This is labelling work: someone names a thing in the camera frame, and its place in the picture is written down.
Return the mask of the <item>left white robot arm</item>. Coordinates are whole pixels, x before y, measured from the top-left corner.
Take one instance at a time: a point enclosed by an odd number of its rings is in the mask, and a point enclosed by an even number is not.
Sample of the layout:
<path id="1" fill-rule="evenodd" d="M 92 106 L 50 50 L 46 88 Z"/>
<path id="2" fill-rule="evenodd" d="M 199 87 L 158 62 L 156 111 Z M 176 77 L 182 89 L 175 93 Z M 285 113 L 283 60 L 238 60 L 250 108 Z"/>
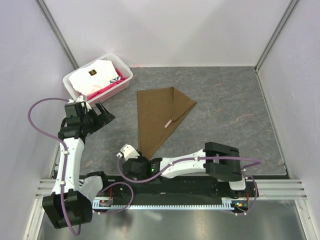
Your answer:
<path id="1" fill-rule="evenodd" d="M 100 113 L 83 100 L 64 106 L 65 118 L 57 134 L 62 148 L 58 173 L 51 194 L 42 200 L 44 211 L 56 229 L 89 223 L 95 197 L 104 197 L 110 191 L 103 171 L 89 173 L 80 182 L 86 137 L 115 119 L 100 102 L 95 105 Z"/>

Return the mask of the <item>brown cloth napkin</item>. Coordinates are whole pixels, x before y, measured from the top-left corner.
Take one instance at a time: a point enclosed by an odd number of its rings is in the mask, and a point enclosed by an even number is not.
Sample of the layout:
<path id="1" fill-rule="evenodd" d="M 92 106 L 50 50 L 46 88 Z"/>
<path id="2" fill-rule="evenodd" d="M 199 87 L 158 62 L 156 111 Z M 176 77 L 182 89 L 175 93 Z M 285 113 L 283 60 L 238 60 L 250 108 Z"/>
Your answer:
<path id="1" fill-rule="evenodd" d="M 150 159 L 197 102 L 174 87 L 140 90 L 136 96 L 138 149 Z"/>

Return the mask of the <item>knife with pink handle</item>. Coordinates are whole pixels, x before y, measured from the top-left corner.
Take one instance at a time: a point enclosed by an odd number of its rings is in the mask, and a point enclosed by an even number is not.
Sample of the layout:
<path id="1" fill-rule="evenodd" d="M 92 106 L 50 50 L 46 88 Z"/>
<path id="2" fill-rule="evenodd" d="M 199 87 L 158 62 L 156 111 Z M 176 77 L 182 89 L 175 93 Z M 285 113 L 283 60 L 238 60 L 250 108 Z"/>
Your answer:
<path id="1" fill-rule="evenodd" d="M 170 119 L 164 126 L 164 128 L 167 128 L 171 124 L 172 120 Z"/>

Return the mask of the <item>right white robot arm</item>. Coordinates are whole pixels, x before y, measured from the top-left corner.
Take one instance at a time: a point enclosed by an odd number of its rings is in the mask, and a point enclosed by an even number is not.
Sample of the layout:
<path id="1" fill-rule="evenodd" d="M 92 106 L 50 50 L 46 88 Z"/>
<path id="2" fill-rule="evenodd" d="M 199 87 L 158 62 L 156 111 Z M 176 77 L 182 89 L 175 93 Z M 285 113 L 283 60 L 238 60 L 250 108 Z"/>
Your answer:
<path id="1" fill-rule="evenodd" d="M 180 157 L 163 157 L 160 158 L 159 168 L 156 166 L 147 168 L 147 178 L 142 180 L 128 180 L 132 183 L 147 183 L 158 177 L 172 179 L 177 176 L 205 173 L 204 164 L 206 163 L 204 149 L 200 149 L 194 153 L 180 156 Z M 125 144 L 118 153 L 125 159 L 125 164 L 129 163 L 129 159 L 137 160 L 138 157 L 143 157 L 135 148 L 129 144 Z M 247 191 L 245 178 L 240 173 L 240 179 L 236 180 L 222 180 L 229 183 L 229 191 L 235 197 L 242 196 Z"/>

